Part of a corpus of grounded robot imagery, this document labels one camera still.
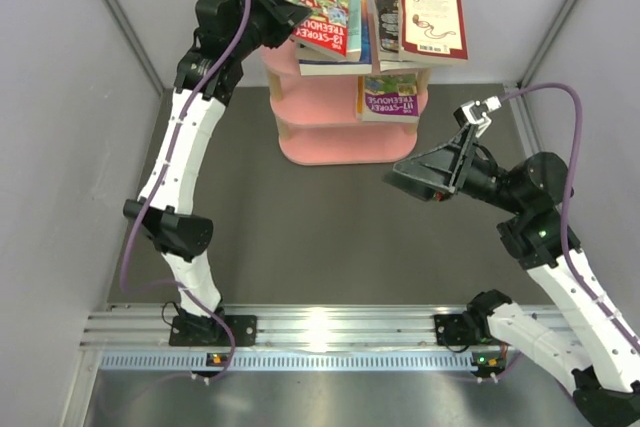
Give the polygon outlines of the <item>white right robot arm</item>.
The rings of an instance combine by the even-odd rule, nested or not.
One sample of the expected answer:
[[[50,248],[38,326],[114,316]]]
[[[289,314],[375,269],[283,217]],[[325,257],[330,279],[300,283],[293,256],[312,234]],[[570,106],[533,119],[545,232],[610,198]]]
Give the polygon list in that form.
[[[384,180],[422,201],[464,194],[510,213],[497,226],[505,250],[547,293],[577,340],[544,326],[496,289],[467,304],[469,336],[515,347],[571,395],[590,425],[631,426],[639,420],[639,349],[625,338],[629,325],[595,278],[579,239],[561,229],[557,207],[567,174],[551,152],[506,170],[466,125],[435,149],[396,162]]]

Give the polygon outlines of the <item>blue fantasy cover book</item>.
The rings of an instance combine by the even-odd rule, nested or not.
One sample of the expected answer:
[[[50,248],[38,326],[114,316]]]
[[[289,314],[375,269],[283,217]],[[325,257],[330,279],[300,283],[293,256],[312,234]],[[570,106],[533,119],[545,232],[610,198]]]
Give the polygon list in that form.
[[[296,51],[302,76],[368,75],[373,72],[367,0],[361,0],[361,51],[357,61],[307,60],[302,58],[303,47]]]

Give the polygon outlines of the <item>black back cover book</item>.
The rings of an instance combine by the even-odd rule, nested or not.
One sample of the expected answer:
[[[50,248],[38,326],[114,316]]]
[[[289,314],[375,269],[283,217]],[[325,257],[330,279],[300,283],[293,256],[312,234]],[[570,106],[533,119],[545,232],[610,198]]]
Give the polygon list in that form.
[[[398,0],[374,0],[373,19],[379,60],[398,61]]]

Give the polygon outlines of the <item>blue nineteen eighty-four book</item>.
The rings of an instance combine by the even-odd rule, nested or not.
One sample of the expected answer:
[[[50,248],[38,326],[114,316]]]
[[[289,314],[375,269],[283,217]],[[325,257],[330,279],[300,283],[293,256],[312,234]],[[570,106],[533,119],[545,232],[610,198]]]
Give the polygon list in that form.
[[[381,72],[422,70],[422,69],[439,68],[439,67],[448,67],[448,64],[421,63],[421,62],[402,61],[402,60],[399,60],[399,61],[380,60],[379,61],[379,70]]]

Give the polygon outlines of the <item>red cream pocket-watch book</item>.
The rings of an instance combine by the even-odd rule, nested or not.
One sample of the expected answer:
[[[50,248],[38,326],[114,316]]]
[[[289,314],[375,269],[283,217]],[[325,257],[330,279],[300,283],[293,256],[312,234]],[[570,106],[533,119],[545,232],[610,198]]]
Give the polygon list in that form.
[[[469,59],[461,0],[398,0],[399,59],[454,66]]]

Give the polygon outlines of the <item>teal back cover book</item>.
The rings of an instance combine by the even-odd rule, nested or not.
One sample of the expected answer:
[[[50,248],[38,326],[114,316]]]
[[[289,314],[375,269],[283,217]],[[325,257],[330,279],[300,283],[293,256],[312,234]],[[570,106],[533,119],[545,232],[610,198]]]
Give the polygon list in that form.
[[[336,55],[321,52],[317,48],[298,44],[295,51],[296,58],[304,61],[358,62],[361,55],[361,30],[361,0],[350,0],[346,56],[344,58],[338,58]]]

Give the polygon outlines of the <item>orange cover book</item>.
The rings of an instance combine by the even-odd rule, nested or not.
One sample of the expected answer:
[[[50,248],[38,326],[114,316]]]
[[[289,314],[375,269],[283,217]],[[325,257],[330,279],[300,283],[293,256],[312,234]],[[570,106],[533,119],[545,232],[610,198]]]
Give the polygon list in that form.
[[[361,120],[361,116],[362,116],[363,85],[364,85],[364,76],[359,76],[357,80],[357,95],[356,95],[356,106],[355,106],[355,117],[358,121]]]

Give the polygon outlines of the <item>purple 117-storey treehouse book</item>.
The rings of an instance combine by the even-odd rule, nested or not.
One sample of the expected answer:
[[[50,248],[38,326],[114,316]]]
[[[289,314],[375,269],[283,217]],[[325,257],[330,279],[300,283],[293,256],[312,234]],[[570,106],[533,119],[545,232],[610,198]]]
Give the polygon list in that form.
[[[417,76],[364,76],[361,121],[413,123],[419,117]]]

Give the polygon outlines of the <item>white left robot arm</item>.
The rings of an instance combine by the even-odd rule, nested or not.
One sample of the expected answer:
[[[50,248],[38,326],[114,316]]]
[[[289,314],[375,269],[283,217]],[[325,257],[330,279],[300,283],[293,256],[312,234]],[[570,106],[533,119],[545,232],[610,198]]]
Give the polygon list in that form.
[[[310,8],[288,0],[197,0],[197,26],[179,61],[171,113],[151,174],[124,216],[168,264],[180,301],[170,323],[172,346],[231,346],[222,296],[208,259],[213,222],[193,212],[194,192],[212,134],[261,47],[283,45]]]

